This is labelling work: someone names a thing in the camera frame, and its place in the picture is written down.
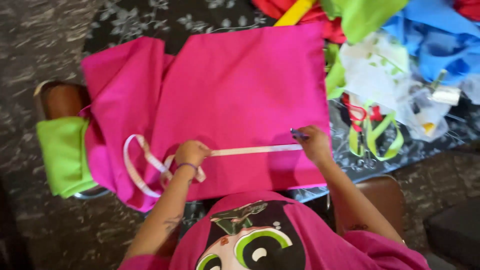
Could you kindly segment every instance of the pink t-shirt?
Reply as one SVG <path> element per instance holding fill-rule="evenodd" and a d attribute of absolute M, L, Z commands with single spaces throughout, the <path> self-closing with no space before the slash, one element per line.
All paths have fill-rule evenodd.
<path fill-rule="evenodd" d="M 427 270 L 425 258 L 365 231 L 338 236 L 305 205 L 270 191 L 218 201 L 172 258 L 142 255 L 119 270 Z"/>

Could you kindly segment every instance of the marker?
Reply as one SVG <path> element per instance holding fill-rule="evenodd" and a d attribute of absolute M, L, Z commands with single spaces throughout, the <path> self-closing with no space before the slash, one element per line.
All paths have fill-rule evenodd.
<path fill-rule="evenodd" d="M 290 128 L 290 133 L 292 133 L 294 137 L 299 137 L 303 141 L 308 139 L 308 135 L 305 135 L 303 132 L 300 132 L 294 128 Z"/>

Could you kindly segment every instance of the purple bracelet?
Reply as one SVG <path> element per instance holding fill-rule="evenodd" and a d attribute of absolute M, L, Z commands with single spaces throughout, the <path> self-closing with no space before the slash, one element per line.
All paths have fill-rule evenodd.
<path fill-rule="evenodd" d="M 192 168 L 195 169 L 196 172 L 198 171 L 197 166 L 195 166 L 195 165 L 193 165 L 193 164 L 191 164 L 191 163 L 180 163 L 180 164 L 177 166 L 177 170 L 178 170 L 181 166 L 184 166 L 184 165 L 191 166 Z"/>

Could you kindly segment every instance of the floral pattern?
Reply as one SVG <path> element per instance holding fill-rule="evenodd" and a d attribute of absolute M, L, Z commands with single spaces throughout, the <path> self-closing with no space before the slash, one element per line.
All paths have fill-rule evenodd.
<path fill-rule="evenodd" d="M 89 55 L 141 36 L 166 41 L 166 53 L 176 54 L 190 35 L 222 33 L 264 26 L 275 20 L 255 10 L 248 1 L 239 0 L 107 0 L 90 24 L 84 54 Z M 462 121 L 447 119 L 450 130 L 431 143 L 413 140 L 403 126 L 405 142 L 399 154 L 388 161 L 376 162 L 374 168 L 364 166 L 348 146 L 348 124 L 342 115 L 345 108 L 338 100 L 329 101 L 330 133 L 333 157 L 354 182 L 390 172 L 480 136 L 480 107 L 467 102 L 462 108 Z M 385 152 L 396 130 L 384 132 L 377 146 Z M 306 202 L 328 193 L 326 187 L 288 191 L 290 197 Z M 190 227 L 208 211 L 207 201 L 187 203 L 183 225 Z"/>

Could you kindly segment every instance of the blue fabric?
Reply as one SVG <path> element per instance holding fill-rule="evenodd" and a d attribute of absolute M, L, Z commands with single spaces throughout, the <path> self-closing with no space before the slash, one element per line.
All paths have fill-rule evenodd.
<path fill-rule="evenodd" d="M 469 73 L 480 73 L 480 23 L 457 13 L 448 0 L 410 0 L 382 27 L 419 59 L 426 81 L 448 71 L 442 84 L 451 85 Z"/>

